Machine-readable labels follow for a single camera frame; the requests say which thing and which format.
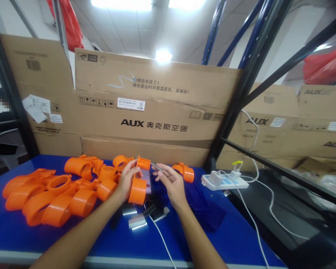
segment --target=black metal frame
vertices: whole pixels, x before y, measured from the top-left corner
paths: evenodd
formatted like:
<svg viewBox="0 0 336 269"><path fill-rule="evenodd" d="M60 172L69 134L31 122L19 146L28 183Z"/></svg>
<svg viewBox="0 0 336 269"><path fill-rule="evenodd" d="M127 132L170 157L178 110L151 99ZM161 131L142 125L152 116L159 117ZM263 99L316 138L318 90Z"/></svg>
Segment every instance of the black metal frame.
<svg viewBox="0 0 336 269"><path fill-rule="evenodd" d="M14 120L0 122L0 126L15 124L19 129L21 139L30 158L39 154L34 134L31 130L29 119L21 102L20 94L15 83L9 62L7 60L0 39L0 84L4 91L4 99L9 100Z"/></svg>
<svg viewBox="0 0 336 269"><path fill-rule="evenodd" d="M270 49L270 46L274 41L274 38L281 26L281 23L284 20L287 11L289 10L291 2L291 0L277 0L273 3L273 6L271 7L271 10L260 33L259 39L253 49L247 66L244 69L240 80L238 81L235 93L227 108L227 112L223 118L218 133L212 143L208 157L204 164L204 169L209 173L213 170L213 161L219 158L219 155L222 152L224 145L227 144L234 149L237 149L238 151L244 153L245 155L266 165L267 167L288 177L294 182L304 186L305 188L317 193L321 197L336 204L336 194L334 194L333 192L330 192L320 187L319 185L294 174L288 169L285 169L269 161L268 159L265 159L258 154L255 154L250 150L247 150L227 140L241 109L243 109L247 104L253 101L267 88L269 88L285 73L290 71L305 57L311 54L318 46L325 43L329 38L336 34L335 19L324 30L317 34L310 42L308 42L302 49L300 49L295 55L293 55L287 62L285 62L278 70L276 70L271 76L269 76L264 82L262 82L251 94L248 95L261 68L261 65Z"/></svg>

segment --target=right hand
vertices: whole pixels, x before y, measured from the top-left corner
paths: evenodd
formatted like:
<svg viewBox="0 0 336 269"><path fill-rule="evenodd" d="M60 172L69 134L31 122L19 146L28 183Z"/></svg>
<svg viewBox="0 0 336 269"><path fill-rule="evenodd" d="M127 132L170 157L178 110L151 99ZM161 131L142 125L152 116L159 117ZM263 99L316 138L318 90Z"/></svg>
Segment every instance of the right hand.
<svg viewBox="0 0 336 269"><path fill-rule="evenodd" d="M173 168L164 165L157 164L159 168L163 169L163 172L158 171L157 168L152 166L154 176L157 176L156 181L161 180L164 186L167 188L168 197L171 200L172 206L176 211L189 207L186 194L184 192L183 177L178 174Z"/></svg>

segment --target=left hand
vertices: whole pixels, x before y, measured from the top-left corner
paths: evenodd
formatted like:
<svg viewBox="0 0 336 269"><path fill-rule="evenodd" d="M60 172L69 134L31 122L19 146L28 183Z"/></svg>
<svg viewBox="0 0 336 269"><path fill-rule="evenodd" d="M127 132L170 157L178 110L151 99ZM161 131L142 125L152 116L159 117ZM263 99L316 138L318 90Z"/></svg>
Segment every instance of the left hand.
<svg viewBox="0 0 336 269"><path fill-rule="evenodd" d="M119 180L118 187L115 192L119 193L124 201L128 199L132 186L132 177L135 173L138 173L138 177L143 177L143 173L139 167L133 167L137 163L137 159L130 161L123 169L121 179Z"/></svg>

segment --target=ceiling light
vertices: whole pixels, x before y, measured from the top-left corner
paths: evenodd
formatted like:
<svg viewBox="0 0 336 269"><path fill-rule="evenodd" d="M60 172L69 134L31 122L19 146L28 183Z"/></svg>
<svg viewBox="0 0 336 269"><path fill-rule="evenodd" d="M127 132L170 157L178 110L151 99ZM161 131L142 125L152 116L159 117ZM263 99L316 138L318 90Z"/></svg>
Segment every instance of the ceiling light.
<svg viewBox="0 0 336 269"><path fill-rule="evenodd" d="M328 49L332 46L328 46L327 44L322 44L320 46L318 46L314 51L318 51L318 50L322 50L322 49Z"/></svg>
<svg viewBox="0 0 336 269"><path fill-rule="evenodd" d="M169 8L195 11L202 8L206 0L169 0Z"/></svg>
<svg viewBox="0 0 336 269"><path fill-rule="evenodd" d="M173 55L169 53L166 49L161 49L156 51L156 60L160 63L167 63L171 60Z"/></svg>
<svg viewBox="0 0 336 269"><path fill-rule="evenodd" d="M95 7L121 11L151 11L152 0L91 0Z"/></svg>

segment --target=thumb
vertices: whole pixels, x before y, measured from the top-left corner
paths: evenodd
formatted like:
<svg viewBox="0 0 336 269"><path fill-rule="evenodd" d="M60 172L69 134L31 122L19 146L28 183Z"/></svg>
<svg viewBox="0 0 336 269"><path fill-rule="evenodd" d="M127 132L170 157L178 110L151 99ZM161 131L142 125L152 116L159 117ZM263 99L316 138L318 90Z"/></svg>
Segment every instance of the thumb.
<svg viewBox="0 0 336 269"><path fill-rule="evenodd" d="M167 189L171 187L172 183L161 171L158 171L158 177Z"/></svg>
<svg viewBox="0 0 336 269"><path fill-rule="evenodd" d="M131 170L128 171L126 177L131 179L133 177L133 174L137 173L140 169L140 167L133 167Z"/></svg>

